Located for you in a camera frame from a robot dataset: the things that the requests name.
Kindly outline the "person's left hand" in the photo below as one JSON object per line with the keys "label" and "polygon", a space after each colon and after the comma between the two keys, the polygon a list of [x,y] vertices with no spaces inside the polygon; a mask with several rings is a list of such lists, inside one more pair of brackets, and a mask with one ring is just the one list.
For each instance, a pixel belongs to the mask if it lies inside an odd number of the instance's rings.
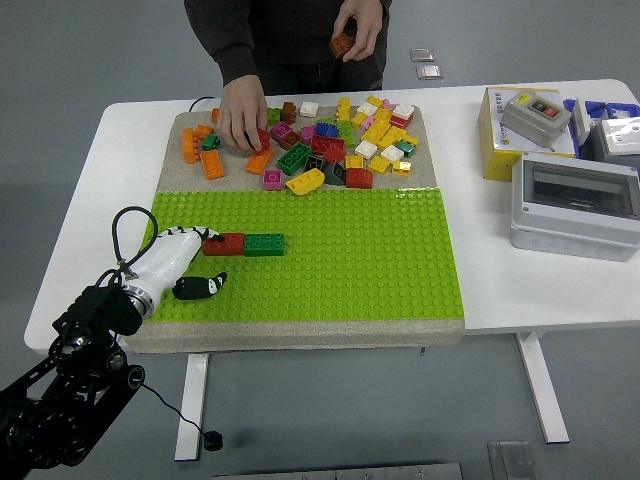
{"label": "person's left hand", "polygon": [[382,30],[383,6],[378,0],[347,0],[340,7],[334,22],[333,37],[344,32],[350,19],[356,22],[356,36],[353,46],[343,56],[342,61],[361,61],[374,52],[378,34]]}

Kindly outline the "person's right hand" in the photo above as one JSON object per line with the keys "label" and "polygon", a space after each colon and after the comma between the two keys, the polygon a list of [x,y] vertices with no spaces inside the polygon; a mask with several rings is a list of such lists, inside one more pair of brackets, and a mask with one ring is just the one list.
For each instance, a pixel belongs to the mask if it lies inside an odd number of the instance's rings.
{"label": "person's right hand", "polygon": [[227,146],[261,151],[258,131],[267,128],[267,103],[260,78],[245,75],[223,87],[217,129]]}

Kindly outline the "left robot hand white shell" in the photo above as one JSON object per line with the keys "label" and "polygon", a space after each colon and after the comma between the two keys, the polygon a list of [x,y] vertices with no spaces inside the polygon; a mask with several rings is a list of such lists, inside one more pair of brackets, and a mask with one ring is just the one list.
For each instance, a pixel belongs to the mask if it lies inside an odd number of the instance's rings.
{"label": "left robot hand white shell", "polygon": [[206,240],[221,242],[224,237],[208,227],[171,227],[163,231],[134,265],[135,277],[124,281],[124,290],[133,292],[157,307],[165,291],[178,300],[213,297],[227,280],[227,273],[213,277],[186,277],[185,272]]}

